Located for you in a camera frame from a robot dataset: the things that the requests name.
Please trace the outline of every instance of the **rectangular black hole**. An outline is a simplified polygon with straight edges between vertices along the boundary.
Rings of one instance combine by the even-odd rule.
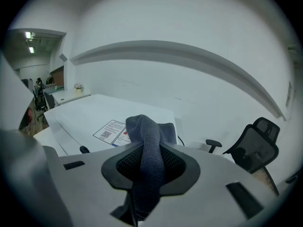
[[[230,183],[227,184],[226,187],[248,219],[263,209],[263,206],[241,183]]]
[[[83,161],[75,161],[71,163],[64,164],[65,170],[70,170],[79,166],[85,165]]]

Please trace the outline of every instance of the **black cable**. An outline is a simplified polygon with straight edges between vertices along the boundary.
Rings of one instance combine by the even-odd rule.
[[[181,140],[180,136],[178,136],[178,138],[182,142],[183,146],[185,146],[184,143],[183,143],[183,140]]]

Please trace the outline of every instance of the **wall vent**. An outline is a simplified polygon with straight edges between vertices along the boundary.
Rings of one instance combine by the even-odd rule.
[[[293,89],[293,86],[292,84],[289,82],[288,83],[288,92],[287,92],[287,99],[286,99],[286,108],[288,108],[289,106],[289,102],[290,102],[290,98],[291,98],[291,95],[292,95],[292,89]]]

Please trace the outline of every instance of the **potted plant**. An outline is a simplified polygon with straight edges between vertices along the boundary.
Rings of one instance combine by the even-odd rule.
[[[83,86],[80,83],[75,83],[74,88],[76,93],[83,92]]]

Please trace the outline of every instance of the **label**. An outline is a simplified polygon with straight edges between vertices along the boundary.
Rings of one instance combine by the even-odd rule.
[[[116,120],[111,120],[93,136],[115,147],[131,143],[126,132],[125,123]]]

